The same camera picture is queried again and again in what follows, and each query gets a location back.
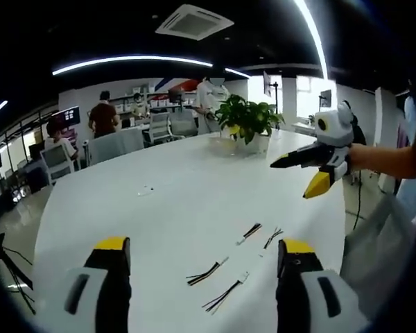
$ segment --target air conditioner vent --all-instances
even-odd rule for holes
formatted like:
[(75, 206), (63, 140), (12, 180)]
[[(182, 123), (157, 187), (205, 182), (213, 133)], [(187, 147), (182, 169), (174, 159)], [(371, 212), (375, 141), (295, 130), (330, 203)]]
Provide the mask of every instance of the air conditioner vent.
[(233, 21), (214, 12), (192, 5), (181, 5), (155, 32), (203, 40), (233, 24)]

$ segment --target floor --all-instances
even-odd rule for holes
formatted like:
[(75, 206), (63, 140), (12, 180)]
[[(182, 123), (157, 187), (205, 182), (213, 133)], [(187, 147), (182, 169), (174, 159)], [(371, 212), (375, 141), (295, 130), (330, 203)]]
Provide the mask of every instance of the floor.
[[(377, 181), (378, 177), (376, 175), (370, 177), (369, 172), (362, 172), (361, 221), (370, 215), (371, 211), (376, 207), (383, 195), (377, 186)], [(358, 211), (358, 184), (351, 186), (350, 182), (351, 178), (343, 179), (346, 234), (349, 234), (352, 231)], [(35, 240), (37, 239), (37, 231), (51, 189), (51, 187), (45, 187), (42, 191), (25, 197), (17, 204), (13, 211), (3, 215), (0, 220), (0, 233), (6, 233), (3, 245), (12, 250), (19, 251), (30, 262), (33, 262), (34, 259), (34, 246)], [(31, 279), (31, 265), (16, 253), (8, 251), (8, 254), (16, 265), (18, 265), (18, 267)], [(0, 274), (3, 279), (3, 284), (12, 292), (11, 296), (15, 299), (15, 302), (23, 313), (32, 316), (21, 295), (16, 292), (15, 282), (12, 280), (11, 275), (3, 264), (0, 265)], [(23, 287), (23, 290), (28, 296), (32, 296), (31, 290), (28, 287)]]

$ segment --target robotic arm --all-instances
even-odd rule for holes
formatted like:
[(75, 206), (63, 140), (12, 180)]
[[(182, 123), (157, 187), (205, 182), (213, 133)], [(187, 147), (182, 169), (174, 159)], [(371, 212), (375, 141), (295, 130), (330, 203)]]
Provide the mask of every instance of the robotic arm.
[(295, 165), (320, 166), (304, 193), (307, 199), (327, 192), (335, 181), (350, 172), (348, 152), (354, 138), (353, 114), (346, 103), (340, 103), (337, 110), (316, 113), (315, 119), (318, 140), (281, 156), (270, 165), (283, 169)]

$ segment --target black ceiling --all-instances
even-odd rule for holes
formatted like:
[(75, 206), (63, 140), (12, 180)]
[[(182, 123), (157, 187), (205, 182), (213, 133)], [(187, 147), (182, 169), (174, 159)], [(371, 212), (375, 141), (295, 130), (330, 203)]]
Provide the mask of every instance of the black ceiling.
[[(236, 69), (259, 64), (319, 64), (313, 39), (293, 0), (142, 2), (106, 1), (86, 8), (67, 3), (54, 8), (50, 3), (4, 11), (6, 16), (0, 20), (0, 101), (9, 104), (0, 112), (0, 132), (67, 89), (126, 78), (199, 78), (207, 70), (169, 62), (120, 62), (52, 77), (53, 70), (83, 60), (154, 54)], [(365, 89), (382, 85), (400, 92), (405, 88), (406, 70), (396, 47), (404, 35), (398, 1), (373, 1), (369, 11), (357, 0), (306, 2), (318, 25), (328, 66), (341, 69), (330, 71), (331, 78)], [(182, 3), (216, 12), (234, 25), (200, 42), (155, 34)], [(315, 69), (283, 71), (292, 76), (321, 75)]]

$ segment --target green leaves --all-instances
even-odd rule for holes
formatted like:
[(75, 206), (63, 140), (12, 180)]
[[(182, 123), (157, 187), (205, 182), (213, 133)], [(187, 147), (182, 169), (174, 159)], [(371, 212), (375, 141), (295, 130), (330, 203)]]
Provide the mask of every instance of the green leaves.
[(248, 102), (238, 95), (231, 95), (216, 111), (216, 116), (222, 129), (238, 126), (239, 137), (244, 138), (246, 144), (253, 140), (256, 133), (266, 130), (271, 135), (271, 126), (281, 121), (285, 123), (282, 115), (275, 113), (267, 103)]

